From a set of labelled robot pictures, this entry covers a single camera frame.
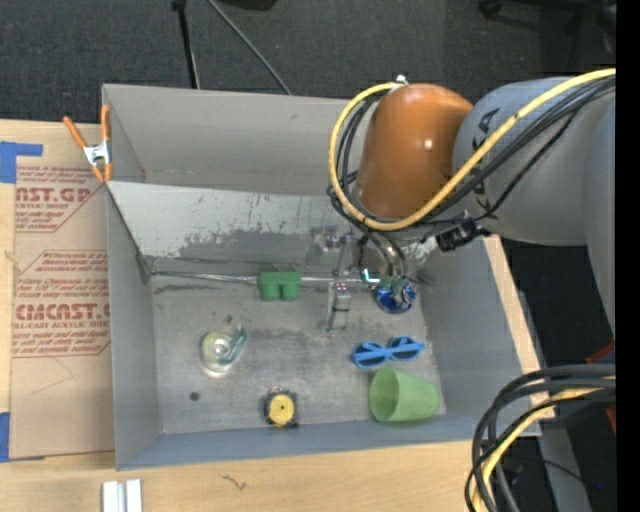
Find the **green cup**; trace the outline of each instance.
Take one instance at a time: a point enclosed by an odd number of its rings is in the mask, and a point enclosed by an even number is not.
[[[438,389],[420,377],[395,368],[376,372],[369,388],[369,406],[378,421],[423,420],[438,408]]]

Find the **yellow cable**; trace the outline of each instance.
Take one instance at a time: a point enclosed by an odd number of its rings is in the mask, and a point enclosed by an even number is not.
[[[593,388],[567,389],[565,391],[561,391],[560,393],[555,394],[554,396],[552,396],[550,398],[547,398],[546,400],[541,402],[541,404],[544,404],[545,402],[549,402],[551,400],[570,400],[572,398],[577,398],[579,396],[586,395],[588,393],[593,393],[594,391],[599,391],[600,389],[602,389],[602,388],[597,388],[597,389],[593,389]],[[511,446],[511,444],[518,438],[518,436],[529,425],[531,425],[534,421],[538,420],[549,409],[552,409],[553,407],[555,407],[554,404],[548,405],[547,407],[543,407],[542,409],[537,410],[535,413],[533,413],[531,416],[529,416],[525,421],[523,421],[520,425],[518,425],[518,427],[500,445],[498,445],[498,447],[491,454],[491,456],[489,456],[489,458],[487,458],[487,460],[482,465],[482,479],[483,479],[485,485],[487,486],[487,488],[489,487],[489,478],[491,476],[491,473],[493,473],[493,470],[495,469],[496,465],[498,464],[498,462],[502,458],[502,455],[504,454],[504,452],[507,451],[507,448],[509,448],[509,446]],[[476,489],[474,490],[472,500],[473,500],[472,503],[473,503],[474,508],[476,510],[480,510],[479,507],[480,507],[480,505],[482,503],[482,495],[480,494],[480,491],[478,490],[477,486],[476,486]]]
[[[456,172],[456,174],[446,183],[446,185],[435,195],[429,202],[427,202],[420,210],[416,213],[405,217],[404,219],[394,221],[394,222],[379,222],[374,219],[368,218],[362,212],[360,212],[345,196],[342,192],[338,181],[338,173],[335,167],[335,147],[336,140],[338,138],[338,133],[344,120],[349,115],[349,112],[353,110],[353,108],[360,103],[363,99],[375,94],[379,91],[383,91],[386,89],[392,89],[396,87],[402,87],[401,84],[397,83],[388,83],[381,84],[370,89],[363,91],[358,94],[353,100],[349,102],[349,104],[345,107],[345,109],[340,114],[338,121],[333,127],[333,131],[331,133],[331,138],[329,139],[329,175],[331,178],[331,183],[336,192],[338,200],[345,207],[345,209],[358,221],[362,222],[364,225],[377,229],[380,231],[396,231],[400,229],[404,229],[406,227],[415,224],[420,219],[428,215],[431,211],[433,211],[452,191],[453,189],[472,171],[473,167],[480,161],[482,158],[497,144],[497,142],[509,131],[511,128],[515,126],[515,124],[527,116],[535,109],[540,107],[543,103],[559,96],[563,92],[581,85],[586,82],[590,82],[592,80],[597,80],[599,78],[604,78],[607,76],[615,75],[616,70],[614,69],[604,69],[599,71],[593,71],[591,73],[585,73],[583,75],[579,75],[574,78],[570,78],[565,80],[561,84],[552,87],[548,91],[542,93],[537,98],[533,99],[527,105],[522,107],[518,112],[508,118],[496,131],[494,131],[489,138],[480,146],[477,151],[471,155],[471,157],[464,163],[462,167]]]

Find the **tape measure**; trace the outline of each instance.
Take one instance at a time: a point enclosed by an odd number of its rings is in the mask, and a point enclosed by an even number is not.
[[[277,427],[298,424],[296,394],[285,389],[271,388],[264,401],[266,420]]]

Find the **bin floor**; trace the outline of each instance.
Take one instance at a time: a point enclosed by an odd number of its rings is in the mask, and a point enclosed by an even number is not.
[[[369,291],[354,289],[348,326],[334,331],[322,328],[327,300],[326,288],[301,287],[296,301],[264,302],[255,285],[154,277],[163,432],[266,427],[262,399],[274,386],[297,394],[301,424],[372,419],[368,396],[375,369],[356,367],[351,351],[363,341],[386,346],[394,336],[411,336],[426,347],[414,361],[385,364],[429,379],[440,389],[420,293],[411,310],[392,315],[375,304]],[[200,342],[229,321],[242,323],[248,340],[226,373],[211,376],[200,360]],[[445,410],[440,392],[437,414]]]

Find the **cardboard box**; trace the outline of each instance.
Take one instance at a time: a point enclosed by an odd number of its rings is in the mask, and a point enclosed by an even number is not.
[[[2,162],[15,170],[2,184],[9,457],[113,449],[104,187],[62,123],[0,121],[0,141],[33,150]]]
[[[105,85],[103,99],[115,169],[107,225],[117,467],[468,440],[499,389],[539,367],[497,237],[413,254],[424,280],[409,313],[382,313],[351,283],[347,328],[319,327],[339,255],[314,265],[305,249],[314,233],[348,230],[325,196],[328,134],[346,102],[122,85]],[[308,279],[296,301],[261,300],[254,279],[273,265]],[[230,317],[250,341],[231,372],[213,378],[199,342]],[[434,381],[440,408],[426,422],[391,426],[370,417],[371,372],[349,354],[402,334],[427,350],[411,366],[392,364]],[[297,393],[299,427],[264,421],[270,386]]]

